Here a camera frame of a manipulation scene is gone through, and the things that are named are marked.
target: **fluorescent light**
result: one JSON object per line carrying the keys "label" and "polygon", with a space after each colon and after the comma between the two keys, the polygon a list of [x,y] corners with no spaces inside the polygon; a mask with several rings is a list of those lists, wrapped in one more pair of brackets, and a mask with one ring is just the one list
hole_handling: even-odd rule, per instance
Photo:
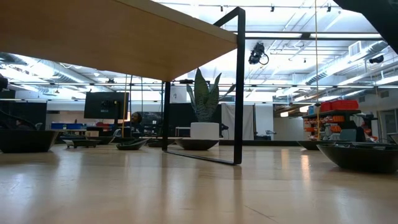
{"label": "fluorescent light", "polygon": [[310,106],[303,106],[303,107],[300,107],[300,112],[301,113],[306,113],[307,111],[308,111],[308,108],[309,108]]}
{"label": "fluorescent light", "polygon": [[382,80],[377,81],[376,85],[383,85],[383,84],[396,82],[396,81],[398,81],[398,75],[393,76],[393,77],[383,78]]}
{"label": "fluorescent light", "polygon": [[337,86],[337,88],[374,88],[374,86]]}
{"label": "fluorescent light", "polygon": [[0,101],[21,101],[21,99],[0,99]]}
{"label": "fluorescent light", "polygon": [[[310,38],[315,38],[316,34],[311,34]],[[359,38],[382,38],[380,34],[318,34],[318,38],[347,38],[347,39],[359,39]]]}
{"label": "fluorescent light", "polygon": [[301,38],[303,34],[300,33],[267,33],[267,32],[247,32],[246,37],[260,37],[260,38]]}
{"label": "fluorescent light", "polygon": [[51,85],[51,83],[37,83],[37,82],[10,82],[15,85]]}
{"label": "fluorescent light", "polygon": [[324,96],[318,99],[318,101],[328,101],[328,100],[334,100],[336,98],[339,98],[340,96]]}
{"label": "fluorescent light", "polygon": [[356,95],[356,94],[361,93],[361,92],[363,92],[363,91],[364,91],[364,90],[354,91],[354,92],[352,92],[352,93],[345,94],[344,96],[353,96],[353,95]]}
{"label": "fluorescent light", "polygon": [[398,88],[398,86],[378,86],[378,88]]}
{"label": "fluorescent light", "polygon": [[280,114],[281,118],[286,118],[288,116],[289,116],[289,112],[283,112],[283,113]]}
{"label": "fluorescent light", "polygon": [[94,83],[94,85],[98,86],[124,86],[126,85],[125,83]]}
{"label": "fluorescent light", "polygon": [[87,83],[56,83],[56,85],[87,85]]}
{"label": "fluorescent light", "polygon": [[270,88],[275,88],[275,87],[292,87],[292,85],[257,85],[258,87],[270,87]]}

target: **security camera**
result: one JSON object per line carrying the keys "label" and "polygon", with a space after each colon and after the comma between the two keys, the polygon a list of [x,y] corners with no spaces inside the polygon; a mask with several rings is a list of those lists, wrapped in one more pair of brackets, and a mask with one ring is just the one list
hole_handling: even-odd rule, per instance
{"label": "security camera", "polygon": [[369,62],[370,62],[370,63],[381,63],[381,62],[383,62],[383,61],[384,61],[384,56],[383,56],[383,55],[380,55],[380,56],[378,56],[378,57],[369,59]]}
{"label": "security camera", "polygon": [[[261,63],[260,59],[263,57],[267,57],[267,62],[266,63]],[[249,57],[249,63],[251,65],[255,65],[257,63],[260,63],[261,65],[266,65],[269,62],[269,57],[268,55],[265,53],[265,48],[264,48],[264,44],[263,43],[256,43],[256,45],[254,46],[253,50],[250,53],[250,57]]]}

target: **table frame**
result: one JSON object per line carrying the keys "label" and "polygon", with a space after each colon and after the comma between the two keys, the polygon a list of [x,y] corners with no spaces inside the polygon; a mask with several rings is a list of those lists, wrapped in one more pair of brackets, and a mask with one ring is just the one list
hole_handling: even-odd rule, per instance
{"label": "table frame", "polygon": [[163,113],[163,142],[162,150],[169,154],[185,156],[194,159],[201,159],[210,162],[217,162],[226,165],[238,165],[242,163],[242,144],[243,144],[243,87],[244,87],[244,51],[245,51],[245,33],[246,33],[246,12],[240,7],[236,7],[227,15],[222,17],[214,25],[221,27],[231,19],[238,17],[238,52],[236,56],[236,97],[235,97],[235,132],[234,132],[234,160],[226,161],[222,159],[213,159],[203,156],[194,156],[179,152],[167,150],[169,136],[169,114],[170,114],[170,82],[165,82],[165,98]]}

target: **hanging cable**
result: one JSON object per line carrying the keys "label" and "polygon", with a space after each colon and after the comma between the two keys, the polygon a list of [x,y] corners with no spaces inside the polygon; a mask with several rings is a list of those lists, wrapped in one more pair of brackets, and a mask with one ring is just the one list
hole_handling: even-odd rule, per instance
{"label": "hanging cable", "polygon": [[126,74],[126,81],[124,85],[124,102],[123,102],[123,119],[122,119],[122,138],[124,138],[124,118],[126,116],[126,95],[127,95],[127,74]]}
{"label": "hanging cable", "polygon": [[142,77],[141,77],[141,121],[144,117],[144,89],[142,86]]}
{"label": "hanging cable", "polygon": [[318,141],[320,140],[321,130],[320,130],[320,121],[319,121],[319,111],[320,111],[320,104],[319,104],[319,84],[318,84],[318,71],[319,71],[319,64],[318,64],[318,12],[317,12],[317,0],[315,0],[315,56],[317,60],[317,103],[315,104],[317,109],[317,128],[318,128]]}
{"label": "hanging cable", "polygon": [[132,121],[131,121],[131,117],[132,117],[132,106],[131,106],[131,86],[132,86],[132,75],[130,75],[130,90],[129,90],[129,103],[130,103],[130,128],[132,127]]}

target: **cable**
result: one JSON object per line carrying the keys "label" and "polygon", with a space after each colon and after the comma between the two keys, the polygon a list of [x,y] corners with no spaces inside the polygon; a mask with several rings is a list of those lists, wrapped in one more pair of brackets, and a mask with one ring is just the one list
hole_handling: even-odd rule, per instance
{"label": "cable", "polygon": [[267,63],[261,63],[261,62],[259,61],[259,63],[260,63],[261,65],[267,65],[267,64],[269,63],[269,57],[268,57],[268,55],[267,55],[266,53],[264,53],[264,55],[267,57]]}
{"label": "cable", "polygon": [[132,121],[131,121],[131,115],[132,115],[132,105],[131,105],[131,83],[132,83],[132,75],[130,75],[130,92],[129,92],[129,97],[130,97],[130,99],[129,99],[129,102],[130,102],[130,138],[132,137],[131,136],[131,127],[132,127]]}
{"label": "cable", "polygon": [[123,102],[123,122],[122,122],[122,138],[124,138],[124,117],[126,116],[126,95],[127,95],[127,74],[126,74],[126,81],[124,86],[124,102]]}
{"label": "cable", "polygon": [[[315,55],[317,58],[317,105],[319,106],[319,84],[318,84],[318,72],[319,72],[319,64],[318,64],[318,12],[317,12],[317,0],[315,0]],[[317,128],[318,128],[318,141],[320,140],[321,132],[320,132],[320,121],[319,121],[319,110],[317,109]]]}

